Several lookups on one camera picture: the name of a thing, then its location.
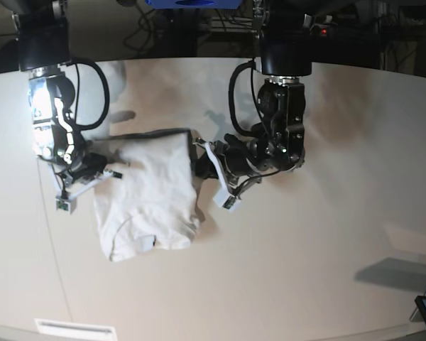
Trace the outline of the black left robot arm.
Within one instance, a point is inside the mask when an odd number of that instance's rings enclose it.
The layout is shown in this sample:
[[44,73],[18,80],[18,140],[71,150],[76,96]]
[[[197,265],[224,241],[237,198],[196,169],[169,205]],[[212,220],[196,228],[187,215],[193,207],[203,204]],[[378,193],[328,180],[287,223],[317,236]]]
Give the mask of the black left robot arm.
[[[312,72],[310,31],[315,17],[290,1],[255,1],[255,58],[238,65],[228,87],[234,134],[212,143],[226,184],[239,190],[262,178],[294,171],[305,162],[305,86]],[[250,129],[238,120],[235,89],[239,75],[259,72],[265,80],[251,96],[258,122]]]

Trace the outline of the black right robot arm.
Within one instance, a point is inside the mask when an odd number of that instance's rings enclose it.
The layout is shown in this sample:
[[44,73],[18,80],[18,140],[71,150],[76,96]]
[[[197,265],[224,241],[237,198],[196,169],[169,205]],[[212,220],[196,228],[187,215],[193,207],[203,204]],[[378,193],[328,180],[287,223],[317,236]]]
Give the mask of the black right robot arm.
[[[102,125],[109,112],[110,91],[105,74],[94,61],[70,52],[66,1],[3,1],[17,31],[18,66],[28,73],[33,152],[53,167],[65,186],[88,183],[104,174],[107,160],[94,153],[83,132]],[[77,122],[75,88],[62,67],[85,65],[102,84],[104,106],[90,124]]]

